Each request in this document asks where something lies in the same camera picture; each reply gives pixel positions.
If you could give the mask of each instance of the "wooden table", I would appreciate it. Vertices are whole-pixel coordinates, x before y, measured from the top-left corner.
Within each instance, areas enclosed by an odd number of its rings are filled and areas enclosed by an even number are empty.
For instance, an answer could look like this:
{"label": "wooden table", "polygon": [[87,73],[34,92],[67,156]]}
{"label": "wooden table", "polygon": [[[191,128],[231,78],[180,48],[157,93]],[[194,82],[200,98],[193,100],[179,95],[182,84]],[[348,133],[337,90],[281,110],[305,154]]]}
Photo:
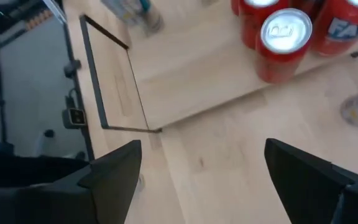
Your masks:
{"label": "wooden table", "polygon": [[[262,83],[262,91],[170,125],[160,134],[103,129],[79,16],[89,15],[125,44],[133,46],[130,55],[135,53],[132,50],[138,42],[146,40],[136,30],[130,31],[130,37],[101,4],[88,1],[64,0],[64,3],[74,56],[83,65],[77,75],[95,157],[133,139],[142,141],[141,173],[146,186],[132,199],[127,224],[290,223],[265,165],[266,138],[285,141],[358,173],[358,128],[346,124],[338,112],[345,98],[358,93],[358,61],[349,58],[328,68],[313,69],[309,75],[282,85],[263,88]],[[203,8],[196,0],[155,2],[167,9],[162,11],[167,25],[179,28],[180,22],[175,17],[186,18]],[[109,46],[109,39],[99,36],[92,27],[88,31],[91,38],[98,38],[92,40],[99,45],[94,47],[94,53],[125,59],[125,52],[116,50],[114,44]],[[106,116],[115,125],[144,127],[144,115],[137,112],[141,108],[139,97],[135,97],[137,90],[130,88],[134,79],[127,64],[96,54],[94,57],[99,66],[103,63],[106,72],[113,74],[105,78],[110,84],[101,82],[105,94],[109,90],[113,93],[103,101]]]}
{"label": "wooden table", "polygon": [[[239,21],[229,1],[208,6],[191,0],[154,3],[165,27],[147,37],[138,27],[128,30],[100,2],[63,2],[74,58],[82,62],[78,81],[94,151],[108,150],[105,129],[156,130],[268,86],[254,72],[254,53],[240,41]],[[81,28],[83,14],[93,22]],[[334,58],[309,53],[296,74],[355,50],[358,43]]]}

